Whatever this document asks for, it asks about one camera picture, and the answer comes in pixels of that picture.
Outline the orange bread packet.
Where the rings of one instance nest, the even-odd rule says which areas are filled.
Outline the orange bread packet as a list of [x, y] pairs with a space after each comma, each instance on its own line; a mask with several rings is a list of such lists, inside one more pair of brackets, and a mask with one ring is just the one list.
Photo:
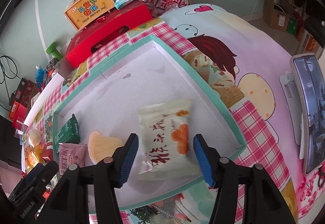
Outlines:
[[34, 168], [37, 164], [43, 164], [43, 145], [25, 147], [25, 162], [28, 168]]

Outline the small red box packet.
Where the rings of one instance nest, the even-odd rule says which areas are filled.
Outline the small red box packet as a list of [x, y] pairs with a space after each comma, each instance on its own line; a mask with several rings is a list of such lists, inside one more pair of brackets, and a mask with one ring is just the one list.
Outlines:
[[43, 146], [41, 157], [46, 163], [53, 161], [53, 144], [52, 144], [52, 142], [48, 142]]

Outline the clear bag white bun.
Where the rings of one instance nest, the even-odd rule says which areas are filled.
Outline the clear bag white bun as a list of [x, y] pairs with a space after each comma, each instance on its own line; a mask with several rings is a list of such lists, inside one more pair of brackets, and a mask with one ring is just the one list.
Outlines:
[[32, 147], [40, 145], [43, 139], [43, 133], [37, 128], [31, 128], [28, 131], [28, 141]]

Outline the pink swiss roll packet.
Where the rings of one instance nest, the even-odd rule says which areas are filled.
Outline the pink swiss roll packet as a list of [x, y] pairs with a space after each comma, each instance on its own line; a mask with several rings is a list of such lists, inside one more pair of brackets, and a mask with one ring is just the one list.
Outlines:
[[84, 144], [59, 144], [59, 172], [61, 177], [72, 164], [77, 164], [79, 167], [85, 166], [85, 151], [86, 145]]

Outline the dark green snack packet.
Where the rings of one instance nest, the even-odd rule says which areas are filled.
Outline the dark green snack packet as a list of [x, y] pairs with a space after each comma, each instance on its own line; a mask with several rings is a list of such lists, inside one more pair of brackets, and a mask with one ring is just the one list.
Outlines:
[[79, 144], [81, 141], [79, 125], [75, 114], [63, 125], [59, 133], [54, 137], [54, 143]]

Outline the round orange jelly cup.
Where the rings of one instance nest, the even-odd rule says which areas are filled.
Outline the round orange jelly cup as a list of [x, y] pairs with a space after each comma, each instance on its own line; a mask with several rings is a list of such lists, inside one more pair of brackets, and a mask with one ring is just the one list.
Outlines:
[[99, 163], [106, 157], [112, 157], [115, 150], [124, 146], [123, 141], [116, 137], [103, 136], [100, 131], [89, 135], [88, 154], [93, 164]]

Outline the white pastry packet red script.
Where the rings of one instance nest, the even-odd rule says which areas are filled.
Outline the white pastry packet red script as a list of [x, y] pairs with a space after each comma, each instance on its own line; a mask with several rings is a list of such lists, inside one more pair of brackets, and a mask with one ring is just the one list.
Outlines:
[[181, 99], [138, 110], [144, 153], [140, 180], [163, 181], [199, 176], [198, 165], [190, 154], [191, 107], [191, 100]]

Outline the clear plastic box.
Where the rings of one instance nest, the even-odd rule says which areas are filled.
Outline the clear plastic box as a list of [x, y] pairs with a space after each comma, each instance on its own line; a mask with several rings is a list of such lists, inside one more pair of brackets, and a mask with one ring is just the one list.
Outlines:
[[15, 124], [15, 138], [19, 139], [19, 144], [22, 145], [23, 144], [23, 138], [24, 138], [24, 133], [25, 133], [25, 125], [23, 123], [16, 123]]

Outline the orange red flat box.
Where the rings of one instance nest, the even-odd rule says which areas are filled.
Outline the orange red flat box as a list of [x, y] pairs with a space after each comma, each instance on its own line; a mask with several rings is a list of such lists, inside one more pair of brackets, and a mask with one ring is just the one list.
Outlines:
[[12, 96], [9, 100], [9, 106], [11, 107], [9, 112], [9, 119], [13, 120], [15, 113], [17, 111], [18, 106], [20, 105], [20, 102], [22, 100], [22, 96], [26, 87], [27, 80], [25, 78], [22, 78], [19, 82], [19, 85], [15, 92], [12, 93]]

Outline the dark red gift box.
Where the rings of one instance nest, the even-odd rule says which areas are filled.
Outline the dark red gift box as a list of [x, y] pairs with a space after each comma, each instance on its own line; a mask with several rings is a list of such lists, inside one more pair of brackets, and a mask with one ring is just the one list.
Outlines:
[[37, 95], [38, 91], [36, 84], [30, 80], [27, 80], [26, 87], [22, 96], [20, 105], [17, 108], [12, 125], [15, 128], [16, 123], [24, 123], [27, 114], [31, 109], [31, 99]]

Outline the white foam board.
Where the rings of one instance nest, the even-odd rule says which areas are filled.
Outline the white foam board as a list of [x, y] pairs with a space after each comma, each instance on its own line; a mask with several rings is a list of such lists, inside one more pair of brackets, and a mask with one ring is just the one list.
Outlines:
[[31, 125], [32, 121], [34, 120], [35, 116], [44, 106], [45, 102], [50, 96], [54, 95], [54, 91], [57, 87], [60, 87], [61, 83], [63, 82], [64, 77], [57, 73], [52, 80], [45, 86], [44, 90], [40, 93], [39, 97], [37, 98], [35, 104], [31, 107], [29, 113], [27, 114], [24, 125], [29, 126]]

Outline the blue liquid bottle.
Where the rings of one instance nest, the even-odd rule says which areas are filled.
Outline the blue liquid bottle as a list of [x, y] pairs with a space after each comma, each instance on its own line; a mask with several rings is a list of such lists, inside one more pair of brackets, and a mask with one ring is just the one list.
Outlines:
[[42, 91], [42, 85], [44, 82], [45, 71], [40, 65], [35, 66], [35, 67], [36, 67], [36, 72], [35, 72], [36, 87], [39, 91]]

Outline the green dumbbell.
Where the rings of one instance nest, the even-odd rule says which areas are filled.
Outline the green dumbbell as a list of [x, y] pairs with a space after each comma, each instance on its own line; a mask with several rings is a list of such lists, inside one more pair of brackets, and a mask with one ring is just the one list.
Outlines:
[[58, 61], [62, 60], [63, 56], [57, 49], [58, 44], [57, 42], [53, 42], [49, 45], [49, 47], [46, 49], [47, 54], [52, 55], [54, 58], [56, 58]]

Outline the pink plaid tablecloth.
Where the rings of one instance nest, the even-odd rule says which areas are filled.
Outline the pink plaid tablecloth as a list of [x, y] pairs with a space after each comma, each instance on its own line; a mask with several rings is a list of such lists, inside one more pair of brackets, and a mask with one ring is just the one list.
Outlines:
[[178, 194], [194, 202], [207, 192], [193, 149], [197, 134], [240, 165], [262, 164], [284, 189], [289, 170], [264, 119], [236, 86], [226, 89], [229, 101], [212, 89], [183, 58], [193, 50], [162, 19], [152, 19], [83, 62], [76, 80], [54, 90], [30, 127], [48, 143], [72, 117], [82, 145], [93, 131], [123, 142], [137, 134], [129, 178], [116, 190], [121, 210]]

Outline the teal cardboard tray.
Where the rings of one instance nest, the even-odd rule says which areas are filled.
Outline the teal cardboard tray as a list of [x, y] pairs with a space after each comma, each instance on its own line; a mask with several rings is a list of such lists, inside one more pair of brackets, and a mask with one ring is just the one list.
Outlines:
[[197, 164], [193, 138], [201, 134], [221, 156], [234, 159], [246, 148], [246, 140], [221, 98], [171, 47], [155, 36], [147, 36], [112, 53], [93, 72], [79, 79], [53, 114], [53, 135], [75, 114], [81, 143], [91, 132], [126, 141], [139, 138], [139, 148], [127, 182], [116, 190], [121, 210], [137, 208], [181, 193], [199, 183], [197, 177], [163, 181], [139, 179], [144, 153], [138, 110], [163, 102], [189, 99], [190, 154]]

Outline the large red gift box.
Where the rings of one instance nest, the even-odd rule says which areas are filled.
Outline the large red gift box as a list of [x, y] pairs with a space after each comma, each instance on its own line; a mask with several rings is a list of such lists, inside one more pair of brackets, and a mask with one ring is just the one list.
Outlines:
[[113, 9], [81, 29], [72, 38], [66, 58], [76, 68], [102, 46], [152, 18], [146, 4], [137, 0], [121, 10]]

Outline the yellow handbag gift box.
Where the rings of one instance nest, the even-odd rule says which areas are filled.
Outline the yellow handbag gift box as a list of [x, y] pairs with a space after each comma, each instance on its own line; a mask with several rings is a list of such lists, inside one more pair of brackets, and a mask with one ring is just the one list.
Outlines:
[[73, 0], [65, 10], [64, 16], [77, 31], [80, 31], [114, 7], [114, 0]]

